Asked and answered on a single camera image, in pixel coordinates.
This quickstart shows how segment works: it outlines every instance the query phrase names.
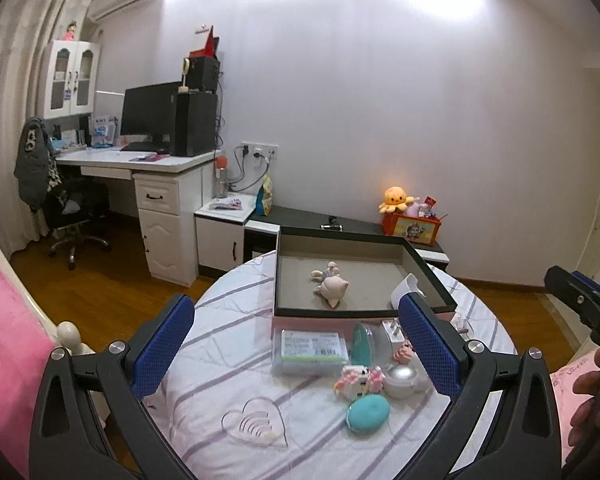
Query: white label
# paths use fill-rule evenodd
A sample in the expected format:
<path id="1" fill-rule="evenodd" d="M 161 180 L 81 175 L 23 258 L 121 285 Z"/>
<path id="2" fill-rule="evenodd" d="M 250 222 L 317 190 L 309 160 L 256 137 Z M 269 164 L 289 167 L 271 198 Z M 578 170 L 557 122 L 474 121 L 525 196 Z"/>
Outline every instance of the white label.
<path id="1" fill-rule="evenodd" d="M 304 361 L 341 361 L 340 335 L 337 332 L 282 331 L 282 358 Z"/>

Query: computer monitor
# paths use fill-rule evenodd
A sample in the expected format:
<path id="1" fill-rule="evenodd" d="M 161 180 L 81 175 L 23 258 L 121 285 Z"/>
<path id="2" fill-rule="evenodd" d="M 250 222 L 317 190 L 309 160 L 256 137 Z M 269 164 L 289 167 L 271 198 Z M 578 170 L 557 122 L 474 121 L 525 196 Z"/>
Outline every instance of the computer monitor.
<path id="1" fill-rule="evenodd" d="M 165 145 L 164 139 L 173 131 L 172 97 L 182 83 L 128 88 L 122 108 L 120 135 L 148 135 L 155 145 Z"/>

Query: white round knob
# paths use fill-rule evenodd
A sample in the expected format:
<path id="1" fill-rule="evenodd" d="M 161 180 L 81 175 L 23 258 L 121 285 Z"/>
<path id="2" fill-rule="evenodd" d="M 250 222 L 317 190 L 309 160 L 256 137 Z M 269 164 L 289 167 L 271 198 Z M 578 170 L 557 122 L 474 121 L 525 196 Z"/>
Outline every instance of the white round knob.
<path id="1" fill-rule="evenodd" d="M 68 348 L 72 354 L 80 354 L 82 339 L 78 327 L 70 321 L 63 321 L 58 325 L 58 342 Z"/>

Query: computer tower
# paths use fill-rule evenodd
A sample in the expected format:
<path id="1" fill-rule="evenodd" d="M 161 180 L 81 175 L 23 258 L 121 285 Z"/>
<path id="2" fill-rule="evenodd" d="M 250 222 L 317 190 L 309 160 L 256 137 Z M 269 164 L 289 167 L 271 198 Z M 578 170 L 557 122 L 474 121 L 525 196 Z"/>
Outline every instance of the computer tower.
<path id="1" fill-rule="evenodd" d="M 209 56 L 189 58 L 189 72 L 185 82 L 189 90 L 204 90 L 213 93 L 218 90 L 220 62 Z"/>
<path id="2" fill-rule="evenodd" d="M 216 147 L 216 108 L 218 96 L 211 92 L 174 96 L 171 155 L 196 156 Z"/>

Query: curtain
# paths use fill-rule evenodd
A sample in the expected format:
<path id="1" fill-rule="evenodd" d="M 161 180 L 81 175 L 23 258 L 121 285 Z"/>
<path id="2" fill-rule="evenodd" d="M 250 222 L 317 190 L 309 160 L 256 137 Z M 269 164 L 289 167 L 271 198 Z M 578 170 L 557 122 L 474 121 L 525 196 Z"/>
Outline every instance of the curtain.
<path id="1" fill-rule="evenodd" d="M 92 0 L 3 0 L 0 3 L 0 248 L 9 258 L 46 234 L 18 196 L 13 176 L 24 121 L 36 114 L 40 64 L 45 47 L 78 23 L 76 38 Z"/>

